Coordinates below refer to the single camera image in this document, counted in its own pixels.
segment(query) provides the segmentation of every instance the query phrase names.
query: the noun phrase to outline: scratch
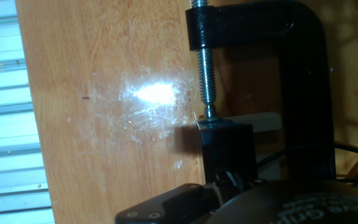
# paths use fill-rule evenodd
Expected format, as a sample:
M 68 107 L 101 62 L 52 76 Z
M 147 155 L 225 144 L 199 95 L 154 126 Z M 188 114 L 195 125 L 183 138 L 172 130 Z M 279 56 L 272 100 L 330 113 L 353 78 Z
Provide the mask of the scratch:
M 132 141 L 134 141 L 134 142 L 137 142 L 137 143 L 143 144 L 143 141 L 142 141 L 142 140 L 140 140 L 140 139 L 138 139 L 138 138 L 137 138 L 137 137 L 135 137 L 135 136 L 132 136 L 132 137 L 131 137 L 131 140 L 132 140 Z
M 173 164 L 172 170 L 178 170 L 180 169 L 181 165 L 183 164 L 183 160 L 178 160 Z

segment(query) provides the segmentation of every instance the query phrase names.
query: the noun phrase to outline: wood grain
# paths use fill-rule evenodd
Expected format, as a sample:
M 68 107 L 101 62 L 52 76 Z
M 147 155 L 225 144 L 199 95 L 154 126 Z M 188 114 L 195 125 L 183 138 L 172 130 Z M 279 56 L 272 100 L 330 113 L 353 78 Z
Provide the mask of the wood grain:
M 251 1 L 210 1 L 240 2 Z M 302 2 L 326 29 L 335 138 L 358 146 L 358 1 Z M 120 210 L 203 182 L 188 1 L 16 4 L 56 223 L 112 223 Z M 220 115 L 281 113 L 272 46 L 219 49 L 215 58 Z M 259 153 L 284 148 L 282 131 L 257 142 Z M 338 152 L 338 173 L 353 167 L 358 156 Z

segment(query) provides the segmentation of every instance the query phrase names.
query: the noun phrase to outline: metal screw rod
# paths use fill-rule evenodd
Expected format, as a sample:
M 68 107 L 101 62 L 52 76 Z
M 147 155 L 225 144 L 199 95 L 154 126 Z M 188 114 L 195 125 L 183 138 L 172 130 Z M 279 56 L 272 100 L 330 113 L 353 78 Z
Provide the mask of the metal screw rod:
M 192 7 L 203 7 L 208 4 L 207 0 L 192 0 Z M 201 100 L 205 105 L 205 118 L 216 116 L 213 108 L 216 99 L 214 63 L 211 49 L 201 49 L 198 56 L 198 80 L 200 83 Z

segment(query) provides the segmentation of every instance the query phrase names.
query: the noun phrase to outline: screw head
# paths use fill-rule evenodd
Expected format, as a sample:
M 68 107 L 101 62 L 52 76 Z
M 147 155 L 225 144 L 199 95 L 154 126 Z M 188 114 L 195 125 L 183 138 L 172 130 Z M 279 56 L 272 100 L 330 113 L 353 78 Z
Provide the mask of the screw head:
M 159 212 L 152 212 L 150 214 L 147 215 L 149 218 L 158 218 L 161 216 L 161 213 Z
M 127 217 L 136 217 L 137 216 L 137 212 L 129 212 L 127 214 Z

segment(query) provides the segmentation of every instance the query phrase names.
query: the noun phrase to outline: wooden board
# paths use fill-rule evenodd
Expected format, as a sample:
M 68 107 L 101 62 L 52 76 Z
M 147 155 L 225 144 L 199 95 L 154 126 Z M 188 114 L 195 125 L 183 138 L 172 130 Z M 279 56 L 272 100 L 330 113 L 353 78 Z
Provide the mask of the wooden board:
M 326 29 L 335 138 L 358 146 L 358 1 L 303 2 Z M 189 7 L 184 0 L 17 0 L 56 223 L 112 223 L 122 209 L 203 182 Z M 219 114 L 280 113 L 274 49 L 240 52 L 215 51 Z M 283 133 L 257 142 L 259 153 L 281 150 Z M 338 153 L 340 174 L 353 167 L 357 155 Z

